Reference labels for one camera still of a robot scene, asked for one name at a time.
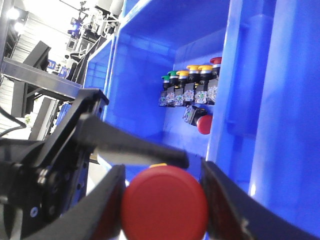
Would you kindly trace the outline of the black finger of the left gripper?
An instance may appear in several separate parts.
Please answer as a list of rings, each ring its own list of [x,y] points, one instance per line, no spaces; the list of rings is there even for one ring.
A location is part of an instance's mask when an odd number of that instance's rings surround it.
[[[140,139],[88,113],[77,122],[74,140],[92,147],[107,161],[125,165],[167,164],[187,169],[189,158],[184,150]]]

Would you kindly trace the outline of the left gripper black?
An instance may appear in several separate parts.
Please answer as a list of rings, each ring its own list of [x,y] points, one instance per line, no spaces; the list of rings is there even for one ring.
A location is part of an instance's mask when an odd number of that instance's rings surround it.
[[[107,97],[78,92],[46,140],[0,140],[0,235],[26,238],[51,224],[85,196],[91,146],[73,139],[83,114],[99,117]]]

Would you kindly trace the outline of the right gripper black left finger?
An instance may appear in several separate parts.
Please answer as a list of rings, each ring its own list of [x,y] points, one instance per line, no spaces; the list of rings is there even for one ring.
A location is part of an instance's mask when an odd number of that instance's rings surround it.
[[[125,166],[115,165],[77,205],[27,240],[114,240],[121,232]]]

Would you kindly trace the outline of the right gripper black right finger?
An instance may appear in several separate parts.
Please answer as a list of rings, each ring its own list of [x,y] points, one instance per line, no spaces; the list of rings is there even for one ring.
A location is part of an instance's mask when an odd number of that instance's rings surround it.
[[[214,162],[202,161],[200,183],[208,202],[211,240],[316,239],[252,199]]]

